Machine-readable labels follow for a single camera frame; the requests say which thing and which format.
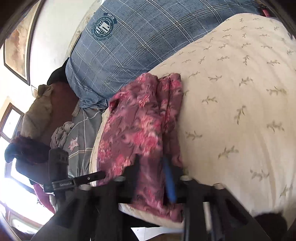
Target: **bolt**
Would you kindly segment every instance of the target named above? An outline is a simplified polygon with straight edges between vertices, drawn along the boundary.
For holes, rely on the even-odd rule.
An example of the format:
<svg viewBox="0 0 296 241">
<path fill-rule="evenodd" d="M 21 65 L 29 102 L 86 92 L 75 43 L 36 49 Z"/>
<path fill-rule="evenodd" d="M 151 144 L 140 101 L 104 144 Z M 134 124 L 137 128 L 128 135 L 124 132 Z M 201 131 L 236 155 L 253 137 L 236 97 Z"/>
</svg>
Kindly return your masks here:
<svg viewBox="0 0 296 241">
<path fill-rule="evenodd" d="M 218 190 L 225 189 L 225 186 L 222 183 L 215 183 L 213 186 Z"/>
<path fill-rule="evenodd" d="M 126 179 L 126 177 L 124 177 L 124 176 L 118 176 L 118 177 L 114 178 L 114 181 L 115 182 L 123 182 L 123 181 L 125 181 L 125 179 Z"/>
<path fill-rule="evenodd" d="M 192 177 L 190 177 L 190 176 L 187 176 L 187 175 L 183 175 L 183 176 L 181 176 L 180 177 L 180 180 L 181 181 L 191 181 L 192 180 Z"/>
</svg>

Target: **brown pillow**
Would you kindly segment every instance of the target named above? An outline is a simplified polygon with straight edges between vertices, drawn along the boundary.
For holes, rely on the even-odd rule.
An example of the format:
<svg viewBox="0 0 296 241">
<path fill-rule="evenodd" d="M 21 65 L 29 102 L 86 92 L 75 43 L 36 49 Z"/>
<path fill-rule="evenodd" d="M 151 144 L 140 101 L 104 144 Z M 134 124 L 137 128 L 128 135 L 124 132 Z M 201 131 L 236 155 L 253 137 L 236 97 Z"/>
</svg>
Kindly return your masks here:
<svg viewBox="0 0 296 241">
<path fill-rule="evenodd" d="M 52 105 L 50 96 L 53 87 L 48 85 L 40 85 L 38 87 L 38 95 L 36 100 L 25 113 L 21 135 L 37 140 L 44 132 L 46 126 L 50 122 Z"/>
<path fill-rule="evenodd" d="M 68 83 L 57 82 L 51 84 L 52 112 L 50 121 L 43 134 L 38 140 L 49 146 L 52 134 L 56 128 L 62 126 L 67 121 L 72 121 L 72 113 L 79 98 L 75 95 Z"/>
</svg>

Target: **dark red fabric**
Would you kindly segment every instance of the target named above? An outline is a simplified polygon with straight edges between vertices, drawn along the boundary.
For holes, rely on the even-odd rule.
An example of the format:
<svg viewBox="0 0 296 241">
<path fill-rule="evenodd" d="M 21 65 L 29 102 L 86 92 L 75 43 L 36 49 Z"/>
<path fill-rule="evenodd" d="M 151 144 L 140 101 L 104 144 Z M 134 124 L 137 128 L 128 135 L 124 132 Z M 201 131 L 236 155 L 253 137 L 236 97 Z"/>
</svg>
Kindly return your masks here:
<svg viewBox="0 0 296 241">
<path fill-rule="evenodd" d="M 36 196 L 38 197 L 41 204 L 52 213 L 55 213 L 54 207 L 51 205 L 49 201 L 49 194 L 46 194 L 43 188 L 38 183 L 34 184 L 33 187 L 34 187 Z"/>
<path fill-rule="evenodd" d="M 31 164 L 40 164 L 48 161 L 50 147 L 28 137 L 18 136 L 11 140 L 5 150 L 4 158 L 7 163 L 14 158 L 22 159 Z"/>
<path fill-rule="evenodd" d="M 172 156 L 172 162 L 182 167 L 177 138 L 176 120 L 182 102 L 179 74 L 158 79 L 149 73 L 122 87 L 109 102 L 110 117 L 98 149 L 98 171 L 105 184 L 121 175 L 132 165 L 135 154 L 141 154 L 138 186 L 133 207 L 159 217 L 181 222 L 181 205 L 163 205 L 164 173 L 161 158 Z"/>
</svg>

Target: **picture frame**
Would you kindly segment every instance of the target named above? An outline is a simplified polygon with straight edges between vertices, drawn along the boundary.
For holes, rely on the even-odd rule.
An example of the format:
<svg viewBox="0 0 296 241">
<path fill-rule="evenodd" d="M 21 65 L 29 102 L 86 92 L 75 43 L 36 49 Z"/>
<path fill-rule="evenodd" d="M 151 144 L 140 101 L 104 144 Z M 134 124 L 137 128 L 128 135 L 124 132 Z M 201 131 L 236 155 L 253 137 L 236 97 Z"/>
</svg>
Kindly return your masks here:
<svg viewBox="0 0 296 241">
<path fill-rule="evenodd" d="M 4 66 L 27 85 L 30 85 L 30 53 L 34 29 L 44 3 L 45 0 L 35 3 L 3 44 Z"/>
</svg>

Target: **pink star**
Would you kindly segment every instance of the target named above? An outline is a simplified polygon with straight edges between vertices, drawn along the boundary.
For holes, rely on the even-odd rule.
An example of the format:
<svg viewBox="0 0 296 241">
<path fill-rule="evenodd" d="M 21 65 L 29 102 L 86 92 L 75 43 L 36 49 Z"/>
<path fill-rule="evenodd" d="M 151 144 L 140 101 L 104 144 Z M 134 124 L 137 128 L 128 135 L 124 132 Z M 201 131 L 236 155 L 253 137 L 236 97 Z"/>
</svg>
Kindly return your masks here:
<svg viewBox="0 0 296 241">
<path fill-rule="evenodd" d="M 79 144 L 78 144 L 78 137 L 79 136 L 77 136 L 75 139 L 72 138 L 72 140 L 70 142 L 70 145 L 69 145 L 68 149 L 71 149 L 71 152 L 74 150 L 74 148 L 76 146 L 79 146 Z"/>
</svg>

